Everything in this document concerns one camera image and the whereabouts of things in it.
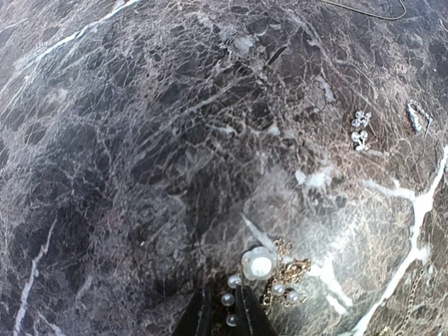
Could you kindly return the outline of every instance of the rhinestone earring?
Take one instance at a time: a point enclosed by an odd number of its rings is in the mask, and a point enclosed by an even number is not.
[[[363,127],[366,128],[369,125],[372,114],[370,112],[364,113],[364,111],[355,112],[355,118],[351,121],[351,126],[354,128]],[[368,138],[368,133],[363,129],[360,132],[351,133],[351,140],[355,144],[356,151],[366,151],[370,147],[365,144]]]

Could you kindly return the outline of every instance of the large pearl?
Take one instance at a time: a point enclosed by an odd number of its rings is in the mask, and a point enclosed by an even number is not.
[[[221,296],[221,303],[226,307],[230,307],[235,303],[235,296],[232,294],[226,293]]]
[[[229,278],[227,279],[227,285],[229,285],[229,287],[233,289],[241,285],[241,283],[242,283],[241,278],[237,275],[229,276]]]
[[[286,294],[286,301],[289,303],[297,303],[299,302],[299,293],[297,293],[295,290],[290,290]]]
[[[264,246],[245,252],[241,263],[248,280],[268,280],[272,275],[275,257]]]
[[[266,257],[258,257],[252,260],[251,272],[258,278],[266,277],[272,270],[272,261]]]
[[[228,315],[225,319],[225,322],[229,327],[236,327],[237,326],[237,317],[234,314]]]
[[[283,295],[283,293],[285,293],[285,285],[283,285],[282,283],[274,283],[272,285],[272,294],[279,296],[279,295]]]

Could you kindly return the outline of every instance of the dark marble countertop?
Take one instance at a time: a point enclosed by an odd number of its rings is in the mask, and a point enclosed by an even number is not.
[[[0,335],[170,335],[278,238],[280,335],[397,330],[420,270],[404,335],[448,335],[448,7],[405,5],[0,0]]]

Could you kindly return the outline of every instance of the black object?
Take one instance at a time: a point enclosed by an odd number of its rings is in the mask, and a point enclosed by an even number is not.
[[[206,286],[191,298],[173,336],[211,336],[211,290]]]
[[[267,319],[252,288],[238,286],[235,291],[237,336],[278,336]],[[173,336],[211,336],[211,290],[206,286],[193,295]]]

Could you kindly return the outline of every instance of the gold chain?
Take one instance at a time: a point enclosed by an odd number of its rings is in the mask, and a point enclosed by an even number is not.
[[[392,335],[392,336],[403,336],[405,333],[405,329],[407,327],[407,324],[409,323],[409,317],[412,313],[412,308],[414,307],[414,298],[415,293],[417,291],[417,288],[419,287],[419,282],[421,280],[421,277],[425,274],[424,269],[420,269],[419,273],[417,274],[414,283],[412,284],[412,287],[409,291],[409,297],[407,299],[407,309],[406,309],[406,315],[403,319],[403,322],[401,323],[400,329],[398,329],[397,333],[393,333],[392,328],[389,325],[386,325],[383,330],[377,334],[377,336],[386,336],[386,335]]]
[[[303,276],[309,271],[311,267],[311,261],[309,259],[297,260],[285,264],[284,257],[291,253],[293,250],[293,244],[291,242],[286,243],[283,239],[274,241],[274,245],[277,247],[278,259],[276,271],[273,273],[271,279],[269,279],[265,286],[265,291],[262,295],[262,305],[266,313],[269,313],[273,302],[280,302],[284,306],[290,306],[287,301],[282,300],[281,296],[275,296],[272,294],[273,284],[284,284],[285,286],[296,284]]]

